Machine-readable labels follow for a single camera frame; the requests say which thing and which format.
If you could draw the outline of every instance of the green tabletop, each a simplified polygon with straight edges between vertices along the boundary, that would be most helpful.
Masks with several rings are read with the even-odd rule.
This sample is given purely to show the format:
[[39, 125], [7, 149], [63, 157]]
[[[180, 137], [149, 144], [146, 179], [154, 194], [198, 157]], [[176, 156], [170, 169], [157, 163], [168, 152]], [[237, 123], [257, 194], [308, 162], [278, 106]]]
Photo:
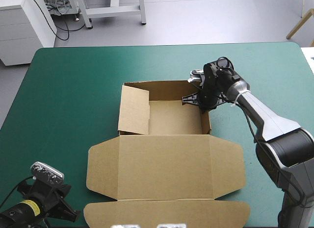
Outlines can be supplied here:
[[[73, 208], [108, 201], [86, 188], [87, 152], [118, 135], [122, 84], [187, 79], [220, 56], [232, 60], [260, 100], [314, 133], [314, 75], [295, 43], [40, 49], [0, 131], [0, 200], [42, 161], [65, 174]], [[225, 104], [210, 115], [212, 134], [244, 149], [247, 184], [221, 199], [250, 204], [247, 226], [276, 226], [283, 192], [257, 161], [242, 111]], [[6, 207], [20, 199], [15, 193]], [[69, 225], [85, 225], [83, 216]]]

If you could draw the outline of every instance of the gray floor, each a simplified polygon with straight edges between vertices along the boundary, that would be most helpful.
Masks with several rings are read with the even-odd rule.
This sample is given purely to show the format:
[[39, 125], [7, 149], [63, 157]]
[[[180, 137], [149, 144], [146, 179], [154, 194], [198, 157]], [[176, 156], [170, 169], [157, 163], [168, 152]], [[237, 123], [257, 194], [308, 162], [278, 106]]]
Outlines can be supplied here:
[[[87, 0], [90, 7], [110, 0]], [[138, 0], [120, 0], [132, 4]], [[138, 16], [94, 19], [92, 30], [72, 32], [56, 47], [210, 44], [287, 41], [286, 35], [300, 20], [302, 0], [145, 0], [148, 23]], [[306, 9], [314, 6], [306, 0]], [[71, 29], [74, 22], [67, 17]], [[308, 47], [314, 21], [308, 21], [292, 41]], [[66, 37], [66, 32], [59, 32]], [[5, 67], [0, 63], [0, 127], [9, 111], [28, 65]]]

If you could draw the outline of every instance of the cardboard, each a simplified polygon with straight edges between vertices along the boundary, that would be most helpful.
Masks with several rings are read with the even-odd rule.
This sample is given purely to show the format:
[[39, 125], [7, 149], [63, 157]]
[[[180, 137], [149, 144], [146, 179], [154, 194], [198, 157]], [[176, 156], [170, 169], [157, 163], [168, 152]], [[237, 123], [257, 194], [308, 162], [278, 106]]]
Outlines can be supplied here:
[[122, 87], [120, 135], [209, 134], [208, 111], [182, 105], [182, 96], [197, 92], [187, 81], [129, 82]]
[[245, 185], [241, 146], [210, 135], [122, 135], [89, 150], [87, 187], [117, 199], [84, 209], [91, 228], [137, 224], [243, 227], [244, 202], [214, 199]]
[[207, 111], [182, 105], [187, 81], [125, 83], [120, 136], [88, 153], [88, 189], [116, 199], [84, 209], [91, 228], [240, 228], [250, 208], [215, 199], [245, 185], [241, 146], [208, 135]]

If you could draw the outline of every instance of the white cabinet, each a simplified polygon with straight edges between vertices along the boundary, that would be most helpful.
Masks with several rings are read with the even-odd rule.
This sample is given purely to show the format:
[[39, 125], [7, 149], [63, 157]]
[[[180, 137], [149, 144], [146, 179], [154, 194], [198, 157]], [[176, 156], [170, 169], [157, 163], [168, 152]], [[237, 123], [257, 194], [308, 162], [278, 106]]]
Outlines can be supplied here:
[[[44, 0], [36, 0], [56, 33]], [[55, 35], [33, 0], [0, 0], [0, 59], [5, 65], [30, 63], [40, 48], [54, 46]]]

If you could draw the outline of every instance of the white drawer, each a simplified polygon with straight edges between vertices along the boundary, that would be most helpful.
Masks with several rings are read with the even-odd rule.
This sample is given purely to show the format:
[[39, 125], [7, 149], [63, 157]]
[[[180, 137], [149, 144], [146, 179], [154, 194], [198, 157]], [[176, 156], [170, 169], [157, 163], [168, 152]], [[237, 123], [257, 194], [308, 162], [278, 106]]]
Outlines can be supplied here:
[[0, 41], [0, 59], [5, 65], [29, 64], [42, 47], [38, 38]]
[[37, 35], [30, 23], [0, 26], [0, 41], [34, 37]]
[[22, 8], [0, 10], [0, 25], [16, 25], [29, 23]]

